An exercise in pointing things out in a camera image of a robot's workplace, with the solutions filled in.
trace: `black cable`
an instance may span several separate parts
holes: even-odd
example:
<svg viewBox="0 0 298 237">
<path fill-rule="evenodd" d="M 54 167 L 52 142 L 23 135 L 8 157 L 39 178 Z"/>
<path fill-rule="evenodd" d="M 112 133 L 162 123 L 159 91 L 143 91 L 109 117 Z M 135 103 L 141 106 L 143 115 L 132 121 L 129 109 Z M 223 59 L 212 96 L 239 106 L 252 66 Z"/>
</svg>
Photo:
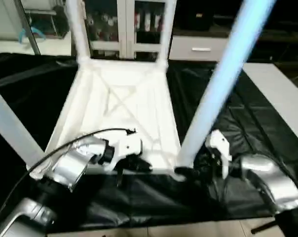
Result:
<svg viewBox="0 0 298 237">
<path fill-rule="evenodd" d="M 131 134 L 134 131 L 126 129 L 126 128 L 107 128 L 107 129 L 103 129 L 103 130 L 98 130 L 98 131 L 94 131 L 94 132 L 90 132 L 88 134 L 82 135 L 80 137 L 77 137 L 69 142 L 66 142 L 65 144 L 59 146 L 58 148 L 54 149 L 53 151 L 51 151 L 49 154 L 45 155 L 42 159 L 40 159 L 39 161 L 37 161 L 28 171 L 25 172 L 25 174 L 15 183 L 15 185 L 13 186 L 13 188 L 11 189 L 11 191 L 9 192 L 9 194 L 7 195 L 3 205 L 0 208 L 0 216 L 1 213 L 3 212 L 8 200 L 10 199 L 10 197 L 12 196 L 13 192 L 15 191 L 15 189 L 17 188 L 17 186 L 32 172 L 34 171 L 39 165 L 41 165 L 44 161 L 46 161 L 48 158 L 50 158 L 52 155 L 56 154 L 58 151 L 66 148 L 67 146 L 71 145 L 74 142 L 80 141 L 86 137 L 90 137 L 93 136 L 94 134 L 97 133 L 101 133 L 101 132 L 107 132 L 107 131 L 125 131 L 127 132 L 127 134 Z"/>
</svg>

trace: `white cabinet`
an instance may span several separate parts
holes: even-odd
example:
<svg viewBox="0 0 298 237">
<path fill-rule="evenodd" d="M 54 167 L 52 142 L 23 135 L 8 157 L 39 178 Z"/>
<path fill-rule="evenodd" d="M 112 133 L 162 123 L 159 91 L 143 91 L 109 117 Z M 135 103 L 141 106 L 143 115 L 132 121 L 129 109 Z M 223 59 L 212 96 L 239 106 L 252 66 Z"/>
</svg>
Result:
<svg viewBox="0 0 298 237">
<path fill-rule="evenodd" d="M 166 0 L 84 0 L 94 57 L 151 59 L 160 49 Z"/>
<path fill-rule="evenodd" d="M 189 61 L 220 61 L 228 39 L 173 36 L 170 59 Z"/>
</svg>

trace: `drawer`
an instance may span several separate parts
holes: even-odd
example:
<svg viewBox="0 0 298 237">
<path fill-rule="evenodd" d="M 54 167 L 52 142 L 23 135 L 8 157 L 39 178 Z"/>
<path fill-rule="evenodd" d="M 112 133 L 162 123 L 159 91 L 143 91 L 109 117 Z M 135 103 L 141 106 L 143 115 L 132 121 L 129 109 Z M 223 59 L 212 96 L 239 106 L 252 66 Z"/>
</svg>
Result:
<svg viewBox="0 0 298 237">
<path fill-rule="evenodd" d="M 173 36 L 169 59 L 219 61 L 227 41 L 222 38 Z"/>
</svg>

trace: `drawer handle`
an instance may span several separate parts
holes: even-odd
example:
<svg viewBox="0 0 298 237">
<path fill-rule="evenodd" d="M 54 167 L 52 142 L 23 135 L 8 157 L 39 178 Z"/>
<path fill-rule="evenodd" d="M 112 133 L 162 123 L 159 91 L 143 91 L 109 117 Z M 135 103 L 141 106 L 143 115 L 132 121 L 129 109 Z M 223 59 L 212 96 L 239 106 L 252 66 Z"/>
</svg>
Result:
<svg viewBox="0 0 298 237">
<path fill-rule="evenodd" d="M 210 51 L 212 51 L 212 49 L 211 48 L 192 48 L 192 51 L 210 52 Z"/>
</svg>

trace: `metal stand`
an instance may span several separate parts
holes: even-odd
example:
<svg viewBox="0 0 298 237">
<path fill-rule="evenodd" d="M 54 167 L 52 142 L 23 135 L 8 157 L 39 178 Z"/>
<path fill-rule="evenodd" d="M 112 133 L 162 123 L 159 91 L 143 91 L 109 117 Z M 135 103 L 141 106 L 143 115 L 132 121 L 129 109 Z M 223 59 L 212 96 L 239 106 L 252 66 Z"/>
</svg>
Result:
<svg viewBox="0 0 298 237">
<path fill-rule="evenodd" d="M 266 223 L 264 225 L 261 225 L 259 227 L 256 227 L 256 228 L 252 229 L 251 230 L 251 234 L 255 235 L 255 234 L 259 233 L 259 232 L 265 231 L 265 230 L 270 229 L 270 228 L 272 228 L 274 226 L 277 226 L 276 221 L 268 222 L 268 223 Z"/>
</svg>

